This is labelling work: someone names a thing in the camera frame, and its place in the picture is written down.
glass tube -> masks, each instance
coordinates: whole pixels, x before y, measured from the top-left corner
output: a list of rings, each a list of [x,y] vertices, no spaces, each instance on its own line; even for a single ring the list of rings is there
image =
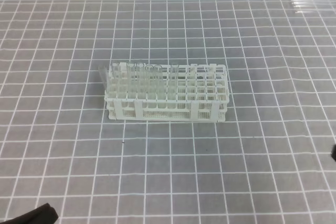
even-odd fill
[[[155,65],[154,72],[155,72],[155,87],[156,87],[157,98],[160,100],[165,100],[166,94],[165,94],[165,86],[163,82],[162,66]]]
[[[136,64],[136,75],[137,75],[137,88],[138,88],[138,99],[146,99],[146,76],[145,76],[145,64]]]
[[[118,79],[120,75],[119,63],[112,63],[112,74],[114,79]]]
[[[169,82],[168,82],[168,99],[175,100],[176,99],[176,90],[177,90],[177,82],[179,75],[179,64],[171,64],[169,71]]]
[[[146,66],[146,80],[147,80],[147,98],[149,100],[156,99],[155,93],[155,74],[153,65]]]
[[[127,63],[127,81],[128,81],[128,98],[135,99],[136,96],[136,76],[135,76],[135,64],[128,62]]]

test tube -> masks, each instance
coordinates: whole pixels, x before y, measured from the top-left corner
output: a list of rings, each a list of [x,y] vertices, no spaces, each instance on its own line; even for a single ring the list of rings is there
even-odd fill
[[[157,98],[160,100],[165,100],[166,94],[165,94],[165,86],[163,82],[162,66],[155,65],[154,72],[155,72],[155,87],[156,87]]]
[[[136,96],[136,79],[135,79],[135,64],[128,62],[127,63],[127,79],[128,79],[128,98],[134,99]]]
[[[176,63],[171,64],[170,71],[169,71],[169,82],[168,82],[168,99],[169,100],[176,99],[178,75],[179,75],[179,64],[176,64]]]
[[[146,80],[147,80],[147,98],[149,100],[155,100],[155,74],[153,65],[146,66]]]
[[[137,88],[138,88],[138,99],[146,99],[146,76],[145,76],[145,64],[136,64],[136,75],[137,75]]]
[[[112,74],[114,79],[118,79],[120,75],[120,66],[119,63],[112,63]]]

test tube rack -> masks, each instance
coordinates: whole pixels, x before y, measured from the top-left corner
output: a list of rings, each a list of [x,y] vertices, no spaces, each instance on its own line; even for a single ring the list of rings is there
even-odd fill
[[[229,89],[225,65],[179,65],[176,90],[170,86],[171,65],[162,66],[160,92],[145,91],[139,97],[140,74],[135,74],[138,89],[129,94],[127,64],[119,63],[119,73],[110,66],[105,90],[105,101],[110,119],[150,121],[224,122]]]

